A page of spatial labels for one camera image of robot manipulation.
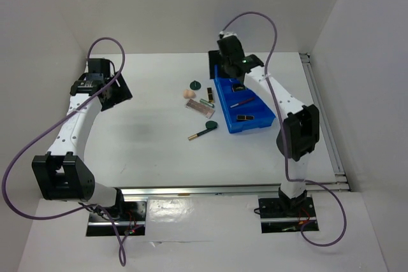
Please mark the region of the black gold compact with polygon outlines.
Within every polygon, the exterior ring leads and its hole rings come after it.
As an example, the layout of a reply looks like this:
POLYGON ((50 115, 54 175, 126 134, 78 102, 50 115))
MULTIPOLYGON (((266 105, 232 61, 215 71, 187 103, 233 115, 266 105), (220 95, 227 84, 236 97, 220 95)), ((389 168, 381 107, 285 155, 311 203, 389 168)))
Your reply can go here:
POLYGON ((242 84, 234 83, 232 85, 232 91, 233 92, 240 92, 240 91, 243 91, 243 90, 246 90, 246 87, 243 86, 242 84))

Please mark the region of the dark green powder puff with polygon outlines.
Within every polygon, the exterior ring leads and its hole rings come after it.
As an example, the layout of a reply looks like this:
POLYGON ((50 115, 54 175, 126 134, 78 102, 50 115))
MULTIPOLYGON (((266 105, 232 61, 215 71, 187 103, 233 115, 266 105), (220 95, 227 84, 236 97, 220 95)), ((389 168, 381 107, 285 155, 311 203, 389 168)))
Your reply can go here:
POLYGON ((194 80, 189 84, 189 87, 191 90, 200 90, 201 89, 201 83, 194 80))

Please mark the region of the peach makeup sponge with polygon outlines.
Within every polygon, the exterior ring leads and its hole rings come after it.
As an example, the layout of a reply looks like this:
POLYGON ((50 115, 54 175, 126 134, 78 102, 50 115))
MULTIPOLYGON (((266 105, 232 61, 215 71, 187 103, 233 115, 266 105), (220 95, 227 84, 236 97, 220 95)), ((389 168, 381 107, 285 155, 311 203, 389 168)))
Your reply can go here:
POLYGON ((193 90, 186 89, 183 91, 183 97, 184 99, 194 99, 196 94, 193 90))

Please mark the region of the green gold mascara pen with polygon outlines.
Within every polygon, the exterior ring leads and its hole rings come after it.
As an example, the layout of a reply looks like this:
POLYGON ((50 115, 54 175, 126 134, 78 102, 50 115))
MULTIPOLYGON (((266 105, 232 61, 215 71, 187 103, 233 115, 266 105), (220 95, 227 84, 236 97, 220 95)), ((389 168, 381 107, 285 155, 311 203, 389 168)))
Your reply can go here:
POLYGON ((203 130, 203 131, 197 132, 196 134, 189 136, 189 137, 188 137, 188 140, 189 140, 189 141, 194 140, 194 139, 196 139, 196 138, 198 138, 198 137, 200 137, 200 136, 203 136, 204 134, 206 134, 206 133, 208 133, 208 132, 210 132, 210 131, 212 131, 212 130, 213 130, 213 129, 205 129, 205 130, 203 130))

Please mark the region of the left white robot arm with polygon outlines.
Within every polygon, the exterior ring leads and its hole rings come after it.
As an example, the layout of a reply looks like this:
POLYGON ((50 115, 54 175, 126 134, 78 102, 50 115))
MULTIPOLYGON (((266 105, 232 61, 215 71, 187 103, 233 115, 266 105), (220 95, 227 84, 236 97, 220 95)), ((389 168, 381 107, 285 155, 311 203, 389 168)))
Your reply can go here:
POLYGON ((46 154, 37 155, 32 169, 46 200, 98 204, 111 220, 126 212, 122 192, 98 183, 85 165, 85 146, 96 117, 103 111, 132 98, 124 78, 113 70, 113 62, 97 58, 88 61, 84 73, 70 90, 70 118, 46 154))

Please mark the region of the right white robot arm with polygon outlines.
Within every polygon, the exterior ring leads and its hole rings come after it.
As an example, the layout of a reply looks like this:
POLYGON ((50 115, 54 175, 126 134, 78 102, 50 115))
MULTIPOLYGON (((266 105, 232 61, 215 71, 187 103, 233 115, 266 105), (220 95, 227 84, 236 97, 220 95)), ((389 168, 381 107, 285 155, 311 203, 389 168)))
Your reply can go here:
POLYGON ((284 156, 285 179, 280 184, 279 211, 292 216, 306 198, 306 176, 310 156, 320 138, 319 110, 306 105, 267 72, 266 63, 254 54, 245 55, 236 34, 221 32, 218 51, 209 51, 210 70, 240 82, 273 111, 280 130, 276 145, 284 156))

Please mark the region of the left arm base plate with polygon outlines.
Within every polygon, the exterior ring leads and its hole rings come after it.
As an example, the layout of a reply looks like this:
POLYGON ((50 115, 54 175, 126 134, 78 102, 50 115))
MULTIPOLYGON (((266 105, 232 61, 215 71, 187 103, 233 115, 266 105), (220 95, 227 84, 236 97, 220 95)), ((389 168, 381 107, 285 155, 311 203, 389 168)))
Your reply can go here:
MULTIPOLYGON (((106 209, 113 218, 115 227, 120 236, 144 236, 147 214, 147 201, 124 201, 120 209, 106 209)), ((89 210, 87 223, 87 237, 115 236, 115 230, 110 219, 100 209, 89 210)))

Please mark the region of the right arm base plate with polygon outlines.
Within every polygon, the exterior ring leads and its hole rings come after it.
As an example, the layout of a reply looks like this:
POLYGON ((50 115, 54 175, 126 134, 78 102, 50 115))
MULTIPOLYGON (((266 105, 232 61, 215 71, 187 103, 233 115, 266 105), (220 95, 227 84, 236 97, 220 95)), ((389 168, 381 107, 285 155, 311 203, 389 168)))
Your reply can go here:
POLYGON ((301 207, 294 212, 285 212, 279 198, 259 198, 258 207, 253 212, 260 217, 261 232, 294 233, 304 231, 319 231, 314 202, 307 197, 301 207))

